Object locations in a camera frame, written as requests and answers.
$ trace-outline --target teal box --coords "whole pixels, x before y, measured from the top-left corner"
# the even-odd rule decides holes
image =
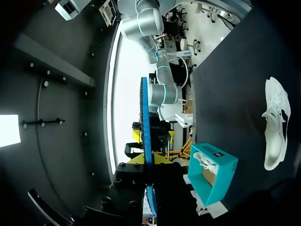
[[[213,186],[202,175],[203,166],[193,157],[195,152],[201,152],[218,165]],[[237,162],[238,158],[213,145],[204,143],[191,146],[188,178],[204,206],[211,205],[224,198],[233,178]]]

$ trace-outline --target cardboard box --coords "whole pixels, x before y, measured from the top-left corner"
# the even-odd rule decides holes
[[[184,105],[184,113],[185,114],[192,114],[193,108],[192,108],[192,100],[187,100]]]
[[[209,182],[211,186],[214,186],[215,179],[216,179],[216,175],[214,173],[210,172],[210,170],[208,169],[203,169],[202,175]]]
[[[215,174],[204,169],[193,155],[201,152],[218,166]],[[238,158],[210,144],[195,144],[191,146],[188,178],[200,197],[204,206],[222,200],[230,186]]]

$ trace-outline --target black tabletop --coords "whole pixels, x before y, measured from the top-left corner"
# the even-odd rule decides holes
[[[195,142],[208,142],[238,158],[222,201],[231,209],[252,192],[293,177],[300,142],[300,63],[292,44],[267,13],[253,8],[193,72]],[[267,109],[265,81],[273,76],[288,93],[292,110],[284,162],[264,168]]]

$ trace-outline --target white sneaker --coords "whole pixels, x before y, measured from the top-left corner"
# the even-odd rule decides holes
[[[265,97],[267,101],[267,111],[262,114],[267,120],[265,138],[267,142],[264,168],[273,170],[285,158],[287,148],[287,127],[291,116],[291,107],[288,101],[287,92],[281,84],[273,77],[266,80]],[[287,115],[286,132],[283,134],[282,110]]]

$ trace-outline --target white robotic arm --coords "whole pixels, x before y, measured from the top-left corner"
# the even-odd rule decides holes
[[[175,104],[179,98],[168,62],[166,49],[157,50],[152,35],[164,30],[161,15],[174,7],[175,0],[119,0],[119,10],[124,13],[122,35],[136,41],[145,51],[149,62],[157,63],[156,72],[159,85],[149,84],[149,109],[156,111],[162,104]]]

